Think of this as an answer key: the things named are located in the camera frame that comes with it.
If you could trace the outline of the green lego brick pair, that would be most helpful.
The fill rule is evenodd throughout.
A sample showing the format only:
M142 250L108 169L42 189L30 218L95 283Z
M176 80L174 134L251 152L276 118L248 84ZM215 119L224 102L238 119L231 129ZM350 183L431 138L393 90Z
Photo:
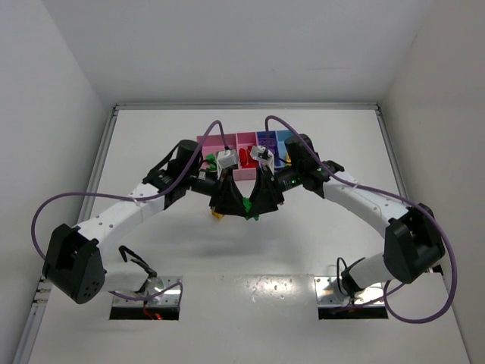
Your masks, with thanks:
M246 216L245 216L245 219L248 221L250 219L253 219L255 221L258 221L259 220L259 215L250 215L250 211L251 211L251 208L252 208L252 202L250 201L250 199L248 197L244 197L242 199L242 202L243 202L243 205L244 205L244 208L245 208L245 211L246 211Z

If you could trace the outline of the red green yellow lego stack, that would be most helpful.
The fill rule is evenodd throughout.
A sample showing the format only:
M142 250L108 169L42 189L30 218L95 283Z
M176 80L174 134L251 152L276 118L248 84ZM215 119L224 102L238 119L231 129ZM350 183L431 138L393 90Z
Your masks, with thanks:
M217 213L217 212L212 212L211 214L218 221L221 221L225 217L224 214L220 214L220 213Z

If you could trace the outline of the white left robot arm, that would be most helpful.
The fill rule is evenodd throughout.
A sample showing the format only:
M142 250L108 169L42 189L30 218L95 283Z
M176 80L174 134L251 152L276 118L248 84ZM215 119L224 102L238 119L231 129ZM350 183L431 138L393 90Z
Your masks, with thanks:
M157 273L121 244L122 239L189 190L216 201L225 183L232 183L238 163L238 152L229 146L210 161L201 143L181 140L117 203L79 224L55 228L42 275L77 304L105 291L128 300L151 300L160 294L155 289Z

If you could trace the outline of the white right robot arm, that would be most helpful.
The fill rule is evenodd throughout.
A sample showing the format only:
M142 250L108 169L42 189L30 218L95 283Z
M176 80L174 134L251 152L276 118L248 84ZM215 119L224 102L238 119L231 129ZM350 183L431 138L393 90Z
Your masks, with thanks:
M305 134L285 141L290 163L274 168L274 154L253 146L252 159L260 164L250 197L250 214L273 211L283 192L302 186L322 199L334 202L369 224L383 239L383 252L362 258L339 273L339 285L353 297L372 284L397 280L410 284L445 255L445 245L433 223L432 211L413 206L385 192L374 192L357 183L342 165L321 161Z

